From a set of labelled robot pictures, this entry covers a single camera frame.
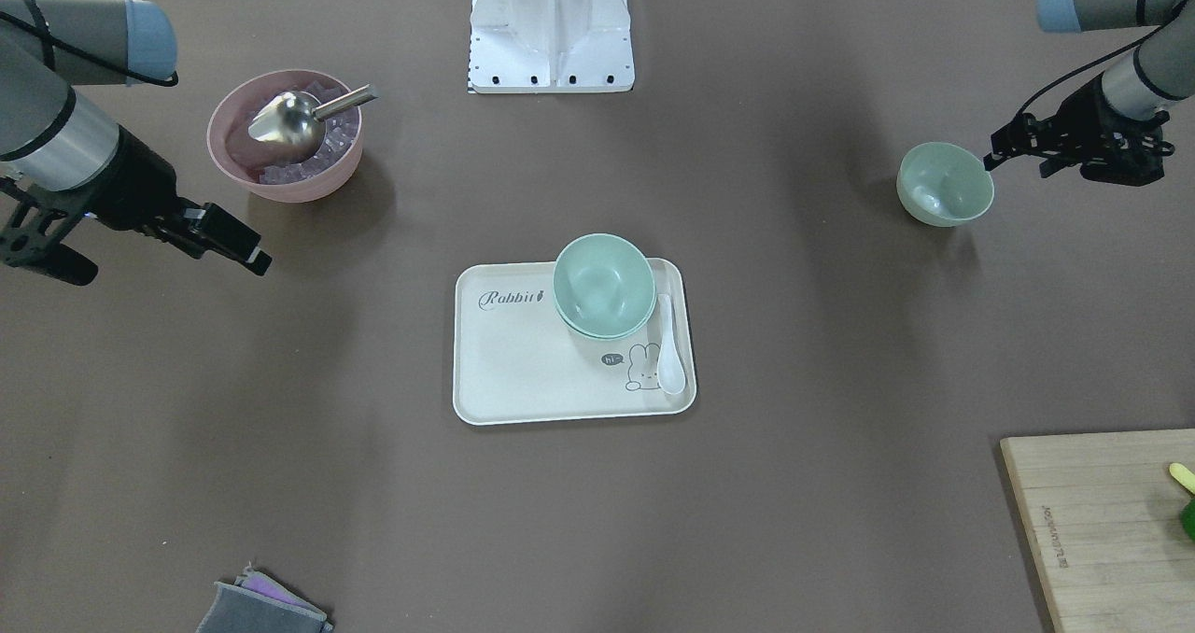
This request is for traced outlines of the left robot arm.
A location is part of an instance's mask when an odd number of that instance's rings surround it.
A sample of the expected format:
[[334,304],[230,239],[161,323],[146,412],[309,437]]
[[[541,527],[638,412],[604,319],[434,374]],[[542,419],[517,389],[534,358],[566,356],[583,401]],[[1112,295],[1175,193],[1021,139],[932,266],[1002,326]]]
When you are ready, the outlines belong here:
[[1047,33],[1144,26],[1147,33],[1105,55],[1105,70],[1037,119],[1025,107],[991,136],[983,156],[995,170],[1017,156],[1040,158],[1040,176],[1076,166],[1090,182],[1142,188],[1162,179],[1173,145],[1162,136],[1169,110],[1194,91],[1191,0],[1037,0]]

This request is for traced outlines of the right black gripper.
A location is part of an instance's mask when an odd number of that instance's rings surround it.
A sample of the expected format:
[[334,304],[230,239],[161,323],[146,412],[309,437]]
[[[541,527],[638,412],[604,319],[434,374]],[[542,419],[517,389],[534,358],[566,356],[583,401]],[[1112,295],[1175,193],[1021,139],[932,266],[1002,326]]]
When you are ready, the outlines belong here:
[[184,241],[200,259],[217,253],[265,276],[272,256],[261,250],[261,234],[217,204],[190,208],[176,195],[176,171],[157,152],[120,127],[114,156],[94,177],[88,213],[115,232],[140,232],[157,240]]

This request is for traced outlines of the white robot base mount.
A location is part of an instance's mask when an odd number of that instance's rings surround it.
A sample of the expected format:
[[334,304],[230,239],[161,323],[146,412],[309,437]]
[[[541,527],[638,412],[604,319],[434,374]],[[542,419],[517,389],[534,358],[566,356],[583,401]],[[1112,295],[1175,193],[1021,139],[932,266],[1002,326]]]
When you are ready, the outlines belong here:
[[633,90],[629,0],[472,0],[467,90],[577,94]]

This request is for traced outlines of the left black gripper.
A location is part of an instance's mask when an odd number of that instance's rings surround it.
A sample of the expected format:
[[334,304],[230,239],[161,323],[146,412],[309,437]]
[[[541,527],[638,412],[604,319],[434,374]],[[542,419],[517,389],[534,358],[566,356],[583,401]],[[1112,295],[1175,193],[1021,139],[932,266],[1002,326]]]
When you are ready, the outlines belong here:
[[983,170],[1034,156],[1041,178],[1078,168],[1090,182],[1152,185],[1165,177],[1164,160],[1176,150],[1162,135],[1169,119],[1165,109],[1148,111],[1146,119],[1122,117],[1107,100],[1101,81],[1089,81],[1062,102],[1055,118],[1038,119],[1023,111],[993,133]]

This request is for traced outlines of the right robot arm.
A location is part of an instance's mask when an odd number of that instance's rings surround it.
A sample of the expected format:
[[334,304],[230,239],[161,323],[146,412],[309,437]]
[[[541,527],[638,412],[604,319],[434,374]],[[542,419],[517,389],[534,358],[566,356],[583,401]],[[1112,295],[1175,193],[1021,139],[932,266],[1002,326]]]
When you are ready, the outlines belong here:
[[4,0],[4,264],[87,285],[94,263],[65,244],[82,219],[200,259],[264,275],[261,235],[216,204],[176,193],[174,166],[82,94],[92,85],[171,88],[174,25],[146,0]]

